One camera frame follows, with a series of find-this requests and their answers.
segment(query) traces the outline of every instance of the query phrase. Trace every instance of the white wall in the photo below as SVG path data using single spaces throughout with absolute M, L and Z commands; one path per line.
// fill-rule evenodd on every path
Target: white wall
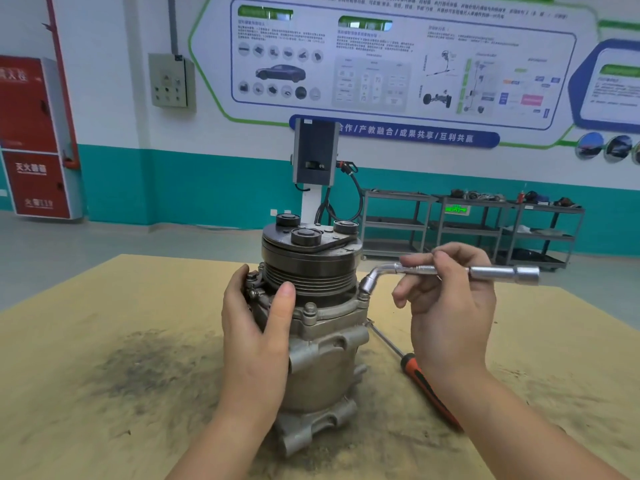
M 170 51 L 166 0 L 136 0 L 137 9 L 131 5 L 125 8 L 123 0 L 55 1 L 80 143 L 289 158 L 293 146 L 290 129 L 229 121 L 199 75 L 196 114 L 152 106 L 146 56 L 149 52 Z M 183 55 L 189 56 L 189 31 L 205 1 L 177 0 L 179 49 Z M 563 1 L 590 4 L 588 0 Z M 628 20 L 633 1 L 597 0 L 591 5 L 598 7 L 601 18 Z M 603 36 L 621 35 L 620 31 L 609 30 L 603 31 Z M 574 129 L 566 139 L 576 140 L 585 132 Z M 640 190 L 640 168 L 631 158 L 618 164 L 601 157 L 585 162 L 576 158 L 572 148 L 562 146 L 551 150 L 461 150 L 343 137 L 339 153 L 341 158 L 364 167 Z
M 45 0 L 0 0 L 0 54 L 55 59 Z

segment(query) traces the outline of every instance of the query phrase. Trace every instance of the blue car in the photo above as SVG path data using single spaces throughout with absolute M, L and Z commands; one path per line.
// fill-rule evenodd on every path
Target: blue car
M 300 80 L 304 80 L 307 77 L 307 74 L 298 67 L 279 64 L 271 68 L 258 69 L 255 71 L 255 76 L 262 80 L 284 79 L 292 82 L 298 82 Z

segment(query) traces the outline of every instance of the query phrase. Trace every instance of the red cabinet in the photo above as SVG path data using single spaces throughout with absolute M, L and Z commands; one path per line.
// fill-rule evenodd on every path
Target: red cabinet
M 16 214 L 82 217 L 79 172 L 63 165 L 70 138 L 54 61 L 0 55 L 0 152 Z

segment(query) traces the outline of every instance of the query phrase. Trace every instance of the l-shaped socket wrench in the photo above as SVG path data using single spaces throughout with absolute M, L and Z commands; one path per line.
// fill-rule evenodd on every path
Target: l-shaped socket wrench
M 520 285 L 536 286 L 540 282 L 540 268 L 538 266 L 471 266 L 465 268 L 469 279 L 511 282 Z M 378 278 L 383 274 L 423 274 L 438 275 L 436 266 L 403 266 L 389 263 L 373 268 L 360 282 L 360 291 L 364 295 L 371 295 L 376 287 Z

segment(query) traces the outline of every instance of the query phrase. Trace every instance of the person's left hand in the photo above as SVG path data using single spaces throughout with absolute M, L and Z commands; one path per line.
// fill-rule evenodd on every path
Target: person's left hand
M 249 266 L 231 277 L 222 305 L 224 332 L 223 386 L 218 411 L 266 435 L 273 422 L 289 373 L 289 327 L 296 289 L 283 283 L 273 298 L 264 333 L 253 320 L 242 288 Z

